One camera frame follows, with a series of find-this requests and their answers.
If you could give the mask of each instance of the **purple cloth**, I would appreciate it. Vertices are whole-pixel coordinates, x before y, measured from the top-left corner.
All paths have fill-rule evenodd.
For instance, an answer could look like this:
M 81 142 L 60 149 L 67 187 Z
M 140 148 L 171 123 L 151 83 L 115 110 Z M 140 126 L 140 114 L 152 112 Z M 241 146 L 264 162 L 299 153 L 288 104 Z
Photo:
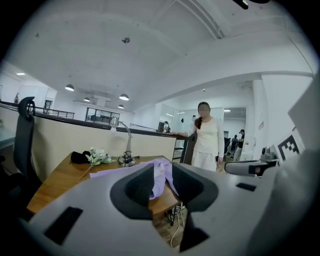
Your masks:
M 152 189 L 152 194 L 150 195 L 150 199 L 152 200 L 160 197 L 164 192 L 167 175 L 170 176 L 171 181 L 168 180 L 168 182 L 170 186 L 173 188 L 172 164 L 167 159 L 157 158 L 148 162 L 141 162 L 136 166 L 141 166 L 142 168 L 148 164 L 154 164 L 154 186 Z M 112 174 L 115 172 L 123 172 L 123 171 L 130 170 L 130 168 L 132 167 L 125 167 L 125 168 L 119 168 L 119 169 L 113 169 L 113 170 L 102 170 L 102 171 L 98 171 L 97 173 L 90 173 L 90 178 L 101 177 L 101 176 Z

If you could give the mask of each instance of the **window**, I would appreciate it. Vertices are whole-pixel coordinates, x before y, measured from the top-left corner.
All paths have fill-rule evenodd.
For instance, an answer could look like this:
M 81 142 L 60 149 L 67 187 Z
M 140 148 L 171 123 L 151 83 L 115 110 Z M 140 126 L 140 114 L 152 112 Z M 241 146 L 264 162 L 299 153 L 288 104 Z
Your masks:
M 109 125 L 113 117 L 120 118 L 120 114 L 88 107 L 85 120 L 87 122 Z

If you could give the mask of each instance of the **black slot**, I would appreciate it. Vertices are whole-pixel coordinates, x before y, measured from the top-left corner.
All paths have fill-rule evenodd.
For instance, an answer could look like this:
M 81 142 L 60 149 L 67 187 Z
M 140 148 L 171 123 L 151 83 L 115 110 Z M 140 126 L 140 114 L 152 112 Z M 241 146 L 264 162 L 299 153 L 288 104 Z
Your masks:
M 240 189 L 244 189 L 244 190 L 249 190 L 249 191 L 255 191 L 257 186 L 254 185 L 250 185 L 250 184 L 245 184 L 245 183 L 239 183 L 236 185 L 236 187 L 240 188 Z
M 83 210 L 79 208 L 69 206 L 47 229 L 45 236 L 61 245 L 82 212 Z

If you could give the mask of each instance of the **beige partition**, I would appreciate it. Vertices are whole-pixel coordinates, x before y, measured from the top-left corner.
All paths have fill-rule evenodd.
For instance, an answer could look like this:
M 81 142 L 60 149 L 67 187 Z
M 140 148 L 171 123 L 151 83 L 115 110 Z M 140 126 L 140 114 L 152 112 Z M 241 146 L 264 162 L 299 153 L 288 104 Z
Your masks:
M 0 107 L 4 127 L 15 132 L 18 112 Z M 172 159 L 176 138 L 132 134 L 133 156 L 165 156 Z M 72 151 L 82 153 L 90 147 L 104 149 L 113 156 L 126 150 L 126 132 L 104 130 L 35 117 L 32 159 L 39 178 L 44 181 L 56 166 Z

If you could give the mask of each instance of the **desk lamp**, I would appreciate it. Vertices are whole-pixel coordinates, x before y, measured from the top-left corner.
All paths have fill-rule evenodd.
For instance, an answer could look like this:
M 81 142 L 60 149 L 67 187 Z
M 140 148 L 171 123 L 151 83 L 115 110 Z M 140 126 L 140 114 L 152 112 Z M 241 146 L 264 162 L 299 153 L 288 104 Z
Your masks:
M 119 126 L 119 124 L 122 124 L 126 128 L 126 131 L 128 132 L 128 135 L 129 135 L 129 139 L 128 139 L 128 143 L 126 145 L 126 151 L 123 153 L 123 155 L 119 156 L 118 163 L 124 167 L 134 166 L 136 163 L 136 158 L 131 156 L 132 135 L 131 135 L 130 129 L 128 128 L 128 126 L 126 126 L 124 124 L 123 121 L 119 121 L 118 117 L 116 117 L 116 116 L 112 117 L 112 119 L 110 121 L 110 126 L 112 128 L 117 128 Z

